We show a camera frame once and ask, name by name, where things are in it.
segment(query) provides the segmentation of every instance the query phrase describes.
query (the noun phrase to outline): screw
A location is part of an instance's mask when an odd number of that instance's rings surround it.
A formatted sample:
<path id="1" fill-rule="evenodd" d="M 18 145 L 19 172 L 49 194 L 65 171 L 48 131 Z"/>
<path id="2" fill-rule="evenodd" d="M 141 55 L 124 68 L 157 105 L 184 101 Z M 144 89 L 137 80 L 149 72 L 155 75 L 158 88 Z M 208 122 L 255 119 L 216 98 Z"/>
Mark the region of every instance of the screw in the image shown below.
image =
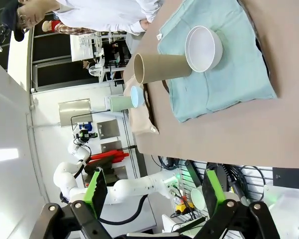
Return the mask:
<path id="1" fill-rule="evenodd" d="M 260 207 L 261 207 L 260 204 L 255 204 L 255 205 L 254 205 L 254 209 L 256 209 L 256 210 L 259 210 Z"/>
<path id="2" fill-rule="evenodd" d="M 234 205 L 235 205 L 235 204 L 234 204 L 233 202 L 228 202 L 228 203 L 227 203 L 227 206 L 230 207 L 230 208 L 232 208 Z"/>

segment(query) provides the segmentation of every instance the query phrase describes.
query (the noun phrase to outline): green cup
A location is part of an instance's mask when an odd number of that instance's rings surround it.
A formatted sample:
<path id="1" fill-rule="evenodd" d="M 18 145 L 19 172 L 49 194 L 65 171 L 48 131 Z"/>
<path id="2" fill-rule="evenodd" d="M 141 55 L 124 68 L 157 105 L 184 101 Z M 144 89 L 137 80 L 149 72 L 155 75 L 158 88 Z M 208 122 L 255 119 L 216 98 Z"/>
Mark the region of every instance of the green cup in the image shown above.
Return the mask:
<path id="1" fill-rule="evenodd" d="M 111 112 L 120 112 L 122 110 L 133 108 L 130 96 L 113 96 L 110 97 Z"/>

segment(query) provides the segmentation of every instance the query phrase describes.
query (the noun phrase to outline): brown cup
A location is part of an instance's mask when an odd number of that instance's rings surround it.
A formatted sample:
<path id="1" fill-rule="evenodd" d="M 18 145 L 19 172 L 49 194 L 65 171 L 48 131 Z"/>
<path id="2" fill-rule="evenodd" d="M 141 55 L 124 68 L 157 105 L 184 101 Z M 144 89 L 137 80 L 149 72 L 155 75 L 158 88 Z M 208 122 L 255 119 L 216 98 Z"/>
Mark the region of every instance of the brown cup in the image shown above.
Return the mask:
<path id="1" fill-rule="evenodd" d="M 189 76 L 192 72 L 181 55 L 136 54 L 134 74 L 140 84 Z"/>

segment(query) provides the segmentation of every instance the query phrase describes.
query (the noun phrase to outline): plaid shirt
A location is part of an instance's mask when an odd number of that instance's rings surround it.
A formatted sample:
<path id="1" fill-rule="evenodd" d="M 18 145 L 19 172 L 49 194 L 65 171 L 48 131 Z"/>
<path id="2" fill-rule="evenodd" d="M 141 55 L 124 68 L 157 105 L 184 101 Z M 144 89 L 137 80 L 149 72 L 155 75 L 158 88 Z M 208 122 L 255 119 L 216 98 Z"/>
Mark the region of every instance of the plaid shirt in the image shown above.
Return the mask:
<path id="1" fill-rule="evenodd" d="M 54 31 L 69 35 L 83 35 L 96 32 L 95 30 L 83 27 L 68 27 L 61 22 L 55 26 Z"/>

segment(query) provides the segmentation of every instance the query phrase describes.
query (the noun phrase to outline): light blue cup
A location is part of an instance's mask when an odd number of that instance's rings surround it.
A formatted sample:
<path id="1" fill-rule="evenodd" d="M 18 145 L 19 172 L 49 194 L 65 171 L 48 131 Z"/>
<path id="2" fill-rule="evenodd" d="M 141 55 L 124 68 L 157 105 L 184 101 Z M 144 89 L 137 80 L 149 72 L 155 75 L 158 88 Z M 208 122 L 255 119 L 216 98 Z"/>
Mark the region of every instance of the light blue cup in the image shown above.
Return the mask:
<path id="1" fill-rule="evenodd" d="M 143 89 L 138 86 L 132 86 L 131 99 L 132 99 L 132 104 L 135 108 L 143 105 L 145 102 L 144 95 L 143 95 Z"/>

